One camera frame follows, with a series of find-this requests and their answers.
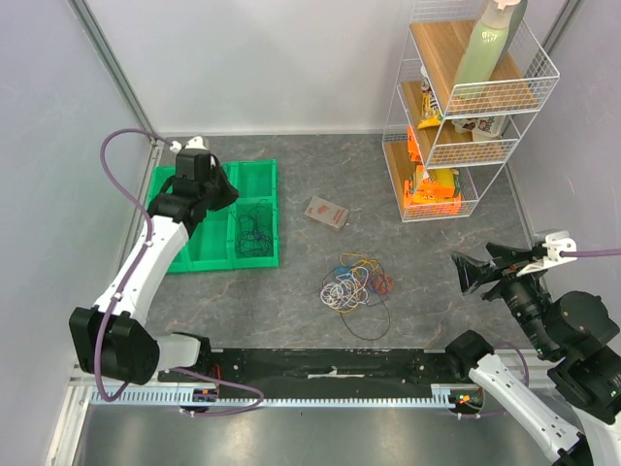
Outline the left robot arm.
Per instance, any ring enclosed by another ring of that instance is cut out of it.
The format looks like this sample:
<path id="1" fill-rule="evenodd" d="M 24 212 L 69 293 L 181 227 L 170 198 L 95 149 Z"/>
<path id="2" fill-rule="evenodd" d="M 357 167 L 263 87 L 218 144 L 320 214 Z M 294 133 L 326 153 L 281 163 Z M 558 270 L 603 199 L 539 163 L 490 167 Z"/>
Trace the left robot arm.
<path id="1" fill-rule="evenodd" d="M 168 369 L 193 382 L 212 373 L 212 357 L 201 338 L 173 334 L 155 338 L 145 329 L 156 291 L 180 250 L 210 212 L 239 193 L 216 156 L 190 144 L 176 155 L 175 173 L 151 200 L 139 240 L 114 281 L 89 308 L 77 307 L 69 328 L 81 369 L 98 382 L 144 384 Z"/>

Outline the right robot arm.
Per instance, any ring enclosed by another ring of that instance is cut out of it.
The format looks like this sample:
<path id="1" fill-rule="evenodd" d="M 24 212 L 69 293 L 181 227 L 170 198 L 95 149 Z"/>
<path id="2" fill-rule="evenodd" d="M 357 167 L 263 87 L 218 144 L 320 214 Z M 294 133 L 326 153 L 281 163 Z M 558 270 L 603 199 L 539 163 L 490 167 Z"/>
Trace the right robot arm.
<path id="1" fill-rule="evenodd" d="M 543 403 L 509 371 L 493 347 L 469 330 L 445 349 L 445 373 L 476 383 L 533 438 L 554 465 L 617 465 L 620 462 L 620 356 L 609 342 L 619 326 L 601 297 L 569 291 L 552 300 L 540 285 L 551 268 L 581 257 L 566 232 L 544 236 L 531 249 L 494 243 L 491 258 L 455 251 L 451 259 L 463 293 L 484 284 L 483 299 L 503 300 L 538 358 L 551 362 L 547 376 L 580 420 L 575 427 Z"/>

